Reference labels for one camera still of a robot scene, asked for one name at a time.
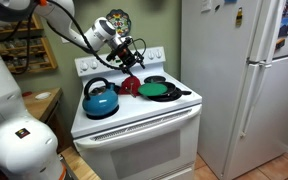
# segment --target wooden counter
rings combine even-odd
[[[50,97],[41,100],[35,99],[35,96],[43,92],[50,92],[51,93]],[[56,110],[61,95],[62,95],[62,89],[54,88],[33,92],[31,95],[23,97],[23,99],[28,112],[30,112],[36,119],[45,122],[51,117],[52,113]]]
[[[96,173],[86,164],[86,162],[72,147],[65,149],[61,154],[78,179],[100,180]]]

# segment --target teal kettle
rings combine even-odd
[[[96,87],[89,92],[92,84],[99,81],[104,82],[105,86]],[[118,96],[114,91],[114,86],[114,83],[110,83],[102,77],[96,77],[87,82],[82,105],[88,118],[103,119],[118,110]]]

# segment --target oven door handle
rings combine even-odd
[[[195,106],[192,107],[192,110],[186,114],[185,116],[170,120],[170,121],[166,121],[164,123],[155,125],[155,126],[151,126],[151,127],[147,127],[144,129],[140,129],[138,131],[134,131],[134,132],[130,132],[121,136],[116,136],[107,140],[103,140],[103,141],[94,141],[91,138],[84,138],[84,139],[80,139],[80,140],[76,140],[75,141],[75,145],[77,147],[78,150],[82,150],[82,149],[90,149],[90,148],[98,148],[104,145],[108,145],[108,144],[112,144],[114,142],[117,141],[122,141],[122,140],[126,140],[129,138],[132,138],[134,136],[137,135],[141,135],[141,134],[149,134],[151,131],[156,131],[159,129],[165,129],[166,126],[172,126],[176,123],[183,123],[187,120],[191,120],[192,117],[194,117],[195,115],[197,115],[201,110],[201,105],[199,106]]]

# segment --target stove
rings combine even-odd
[[[165,60],[163,47],[147,48],[146,68],[136,64],[130,69],[134,79],[107,68],[94,57],[75,59],[83,87],[91,79],[103,77],[124,88],[126,80],[136,82],[136,86],[131,87],[162,81],[172,83],[177,91],[190,92],[172,101],[159,102],[136,92],[132,96],[123,91],[118,94],[117,112],[97,120],[86,116],[81,93],[71,129],[73,142],[80,156],[101,179],[194,179],[202,97],[166,73]],[[104,82],[92,86],[102,87]]]
[[[107,55],[100,55],[100,57],[106,59]],[[163,79],[163,81],[173,83],[182,91],[191,91],[190,95],[182,95],[177,100],[170,102],[155,102],[142,96],[134,98],[130,94],[118,95],[119,110],[114,115],[102,120],[91,120],[86,117],[83,110],[81,102],[84,99],[84,95],[82,93],[71,129],[73,138],[200,104],[202,102],[200,95],[164,71],[163,63],[165,60],[163,47],[147,48],[144,54],[144,65],[146,68],[142,69],[139,64],[136,64],[131,68],[131,72],[140,80],[141,84],[144,84],[144,80],[151,76],[164,77],[165,80]],[[128,74],[123,74],[121,71],[107,68],[93,56],[77,58],[75,59],[75,65],[78,76],[82,79],[83,87],[94,77],[104,77],[109,82],[114,82],[117,86],[121,86],[122,82],[129,77]]]

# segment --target tile floor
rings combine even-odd
[[[285,153],[239,177],[235,180],[288,180],[288,154]],[[197,154],[195,180],[218,180],[212,170]]]

